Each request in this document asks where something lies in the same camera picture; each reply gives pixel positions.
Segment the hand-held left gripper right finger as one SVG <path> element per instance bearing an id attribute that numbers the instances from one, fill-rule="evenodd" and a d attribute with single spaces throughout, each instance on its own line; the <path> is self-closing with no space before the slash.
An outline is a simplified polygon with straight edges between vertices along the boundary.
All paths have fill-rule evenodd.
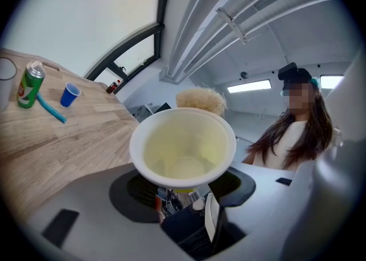
<path id="1" fill-rule="evenodd" d="M 295 225 L 311 184 L 312 166 L 228 168 L 210 184 L 220 205 L 212 259 L 306 259 Z"/>

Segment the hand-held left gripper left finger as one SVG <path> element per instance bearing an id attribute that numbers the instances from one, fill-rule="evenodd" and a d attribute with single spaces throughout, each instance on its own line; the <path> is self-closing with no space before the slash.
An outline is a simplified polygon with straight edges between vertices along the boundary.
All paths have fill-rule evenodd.
<path id="1" fill-rule="evenodd" d="M 125 164 L 68 183 L 27 225 L 64 260 L 189 260 L 160 226 L 156 193 L 155 184 Z"/>

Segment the blue plastic cup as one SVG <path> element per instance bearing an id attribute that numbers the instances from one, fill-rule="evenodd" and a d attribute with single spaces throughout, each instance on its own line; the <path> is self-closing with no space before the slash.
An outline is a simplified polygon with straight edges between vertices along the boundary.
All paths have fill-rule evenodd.
<path id="1" fill-rule="evenodd" d="M 74 100 L 81 95 L 81 91 L 75 84 L 67 82 L 61 96 L 60 103 L 63 107 L 69 107 Z"/>

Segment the white mug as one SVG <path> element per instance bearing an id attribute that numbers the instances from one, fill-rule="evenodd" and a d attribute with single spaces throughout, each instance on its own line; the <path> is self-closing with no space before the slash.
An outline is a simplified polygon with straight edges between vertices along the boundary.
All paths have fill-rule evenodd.
<path id="1" fill-rule="evenodd" d="M 16 65 L 8 58 L 0 58 L 0 112 L 8 105 L 16 74 Z"/>

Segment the person's dark trousers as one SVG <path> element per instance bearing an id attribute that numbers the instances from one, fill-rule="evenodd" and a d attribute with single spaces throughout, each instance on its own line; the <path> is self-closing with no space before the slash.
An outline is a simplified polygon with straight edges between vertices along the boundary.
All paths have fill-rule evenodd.
<path id="1" fill-rule="evenodd" d="M 205 210 L 196 210 L 191 204 L 167 217 L 161 223 L 162 230 L 184 252 L 196 261 L 213 255 L 213 246 L 205 228 Z"/>

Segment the person's white shirt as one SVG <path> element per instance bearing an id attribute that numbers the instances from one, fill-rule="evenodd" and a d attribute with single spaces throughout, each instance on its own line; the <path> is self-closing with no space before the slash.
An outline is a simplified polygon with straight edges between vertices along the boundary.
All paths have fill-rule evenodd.
<path id="1" fill-rule="evenodd" d="M 279 142 L 273 146 L 274 153 L 272 152 L 271 148 L 269 148 L 266 159 L 263 161 L 262 153 L 257 152 L 254 157 L 253 165 L 277 170 L 297 171 L 300 165 L 299 163 L 292 163 L 288 167 L 285 167 L 284 163 L 288 151 L 294 146 L 294 144 L 302 135 L 306 123 L 307 121 L 298 121 L 292 123 L 287 128 Z"/>

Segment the rectangular ceiling light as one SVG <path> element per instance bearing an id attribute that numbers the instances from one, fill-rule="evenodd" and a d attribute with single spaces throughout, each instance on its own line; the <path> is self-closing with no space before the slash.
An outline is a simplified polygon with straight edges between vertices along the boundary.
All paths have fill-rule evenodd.
<path id="1" fill-rule="evenodd" d="M 262 81 L 256 81 L 251 83 L 245 83 L 241 85 L 231 86 L 228 87 L 227 90 L 229 93 L 241 93 L 241 92 L 247 92 L 247 91 L 257 91 L 257 90 L 268 90 L 271 89 L 271 83 L 270 80 L 262 80 Z"/>
<path id="2" fill-rule="evenodd" d="M 322 75 L 320 77 L 321 87 L 323 89 L 334 89 L 343 78 L 342 75 Z"/>

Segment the cola bottle with red cap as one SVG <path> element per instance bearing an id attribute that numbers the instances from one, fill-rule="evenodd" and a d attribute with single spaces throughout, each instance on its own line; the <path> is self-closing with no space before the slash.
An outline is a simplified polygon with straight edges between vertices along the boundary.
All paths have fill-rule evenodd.
<path id="1" fill-rule="evenodd" d="M 118 85 L 121 83 L 121 81 L 118 79 L 118 80 L 116 80 L 116 81 L 114 81 L 113 83 L 111 83 L 108 87 L 107 87 L 107 89 L 106 89 L 106 92 L 108 93 L 108 94 L 111 94 L 114 90 L 116 90 L 117 89 L 117 87 L 118 87 Z"/>

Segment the teal plastic stick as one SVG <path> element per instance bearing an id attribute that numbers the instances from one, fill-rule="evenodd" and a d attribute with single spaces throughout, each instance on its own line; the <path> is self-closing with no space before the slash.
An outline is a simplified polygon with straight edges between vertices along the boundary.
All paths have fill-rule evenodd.
<path id="1" fill-rule="evenodd" d="M 50 106 L 43 98 L 40 92 L 37 93 L 36 99 L 39 102 L 39 104 L 53 117 L 57 118 L 60 122 L 66 123 L 67 119 L 59 113 L 56 109 L 54 109 L 52 106 Z"/>

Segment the black-framed casement window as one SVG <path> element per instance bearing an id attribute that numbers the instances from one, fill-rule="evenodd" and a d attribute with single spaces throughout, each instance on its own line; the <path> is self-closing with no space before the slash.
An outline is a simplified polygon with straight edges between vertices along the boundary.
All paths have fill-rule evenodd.
<path id="1" fill-rule="evenodd" d="M 157 39 L 164 27 L 155 22 L 136 30 L 103 54 L 84 77 L 106 85 L 118 79 L 128 82 L 158 58 Z"/>

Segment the green soda can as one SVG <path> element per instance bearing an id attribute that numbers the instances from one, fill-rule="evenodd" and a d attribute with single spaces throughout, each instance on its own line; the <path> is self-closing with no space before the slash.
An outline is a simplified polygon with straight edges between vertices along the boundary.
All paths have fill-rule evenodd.
<path id="1" fill-rule="evenodd" d="M 29 109 L 33 106 L 45 75 L 45 69 L 40 61 L 33 61 L 26 65 L 17 93 L 17 102 L 20 107 Z"/>

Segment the white ceiling ducts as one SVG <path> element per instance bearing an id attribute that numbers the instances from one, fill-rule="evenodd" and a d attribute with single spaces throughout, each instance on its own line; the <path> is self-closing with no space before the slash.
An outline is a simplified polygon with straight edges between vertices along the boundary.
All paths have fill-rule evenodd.
<path id="1" fill-rule="evenodd" d="M 178 85 L 240 41 L 216 13 L 219 7 L 234 19 L 249 42 L 269 23 L 326 1 L 332 0 L 190 0 L 160 80 Z"/>

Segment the large fixed window pane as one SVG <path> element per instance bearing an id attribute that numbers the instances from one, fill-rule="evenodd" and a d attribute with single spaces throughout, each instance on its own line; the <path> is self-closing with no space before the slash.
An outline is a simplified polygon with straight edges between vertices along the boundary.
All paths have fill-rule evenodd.
<path id="1" fill-rule="evenodd" d="M 158 0 L 22 0 L 2 47 L 83 76 L 113 46 L 157 21 Z"/>

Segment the white duct hanger bracket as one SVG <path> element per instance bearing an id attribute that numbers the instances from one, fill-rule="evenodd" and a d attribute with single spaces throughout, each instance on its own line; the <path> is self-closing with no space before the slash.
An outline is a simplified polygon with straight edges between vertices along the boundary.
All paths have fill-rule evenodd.
<path id="1" fill-rule="evenodd" d="M 216 13 L 230 27 L 230 29 L 237 35 L 239 40 L 245 45 L 248 42 L 246 35 L 241 31 L 240 27 L 238 25 L 236 25 L 236 23 L 234 22 L 234 19 L 231 18 L 226 13 L 226 11 L 221 7 L 216 9 Z"/>

